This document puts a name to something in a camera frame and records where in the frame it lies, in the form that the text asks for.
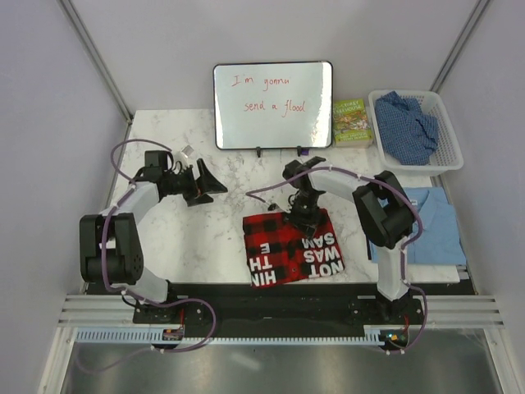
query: red plaid shirt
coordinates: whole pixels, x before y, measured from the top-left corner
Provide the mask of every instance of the red plaid shirt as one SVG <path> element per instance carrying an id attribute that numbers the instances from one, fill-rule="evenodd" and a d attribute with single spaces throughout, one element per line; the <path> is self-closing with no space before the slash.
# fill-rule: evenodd
<path id="1" fill-rule="evenodd" d="M 252 287 L 329 277 L 345 270 L 334 227 L 325 209 L 311 239 L 285 222 L 283 213 L 243 218 L 243 230 Z"/>

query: white laundry basket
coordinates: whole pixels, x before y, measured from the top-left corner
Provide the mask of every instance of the white laundry basket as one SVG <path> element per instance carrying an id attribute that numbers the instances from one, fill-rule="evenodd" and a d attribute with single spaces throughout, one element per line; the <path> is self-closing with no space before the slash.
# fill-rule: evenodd
<path id="1" fill-rule="evenodd" d="M 459 149 L 458 139 L 456 138 L 454 128 L 450 123 L 449 116 L 446 113 L 445 105 L 440 95 L 434 92 L 395 89 L 397 94 L 403 99 L 416 99 L 419 105 L 421 105 L 423 113 L 430 114 L 437 119 L 439 142 L 436 152 L 430 157 L 429 164 L 426 166 L 404 166 L 384 151 L 381 136 L 379 135 L 379 128 L 377 127 L 374 104 L 378 98 L 391 91 L 392 89 L 374 90 L 368 95 L 372 124 L 376 135 L 375 141 L 377 149 L 379 150 L 379 159 L 383 167 L 396 175 L 424 176 L 437 176 L 445 171 L 460 169 L 463 166 L 463 155 Z"/>

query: book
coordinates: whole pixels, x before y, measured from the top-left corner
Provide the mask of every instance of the book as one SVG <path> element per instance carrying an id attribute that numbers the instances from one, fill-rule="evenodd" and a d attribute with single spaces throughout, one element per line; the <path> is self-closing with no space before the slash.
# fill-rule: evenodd
<path id="1" fill-rule="evenodd" d="M 373 141 L 367 110 L 362 98 L 335 101 L 332 109 L 336 146 L 366 148 Z"/>

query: white marble surface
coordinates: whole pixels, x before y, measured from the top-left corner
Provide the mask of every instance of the white marble surface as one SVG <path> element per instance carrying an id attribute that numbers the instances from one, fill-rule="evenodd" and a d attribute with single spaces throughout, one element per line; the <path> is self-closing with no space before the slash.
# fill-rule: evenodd
<path id="1" fill-rule="evenodd" d="M 215 146 L 212 111 L 138 111 L 130 139 L 146 138 L 170 146 L 174 151 L 191 145 L 190 161 L 203 158 L 212 174 L 228 193 L 214 195 L 212 204 L 188 208 L 181 196 L 168 196 L 151 209 L 139 224 L 140 242 L 146 266 L 172 282 L 249 283 L 242 218 L 263 213 L 266 205 L 244 195 L 246 191 L 282 181 L 282 170 L 297 158 L 294 150 L 221 151 Z M 144 151 L 154 145 L 131 143 L 126 147 L 121 169 L 134 175 L 144 165 Z M 363 175 L 381 171 L 375 146 L 369 149 L 320 149 L 319 155 L 335 166 Z M 400 176 L 402 186 L 430 186 L 428 177 Z M 127 183 L 119 178 L 113 199 L 123 194 Z M 291 186 L 263 194 L 277 203 L 294 193 Z M 377 266 L 368 261 L 365 237 L 353 204 L 333 195 L 323 195 L 319 205 L 328 210 L 345 258 L 346 270 L 333 277 L 302 282 L 376 282 Z M 409 266 L 413 282 L 458 282 L 455 266 Z"/>

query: light blue folded shirt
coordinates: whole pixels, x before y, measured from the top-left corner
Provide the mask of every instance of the light blue folded shirt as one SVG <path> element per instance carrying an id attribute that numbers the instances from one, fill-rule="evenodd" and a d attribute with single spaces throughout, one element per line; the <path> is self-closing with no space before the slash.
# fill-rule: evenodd
<path id="1" fill-rule="evenodd" d="M 467 260 L 459 243 L 456 212 L 441 187 L 406 188 L 404 192 L 418 210 L 423 223 L 421 237 L 407 250 L 408 264 L 465 265 Z M 412 236 L 418 232 L 414 223 Z M 370 244 L 372 261 L 377 262 L 375 245 Z"/>

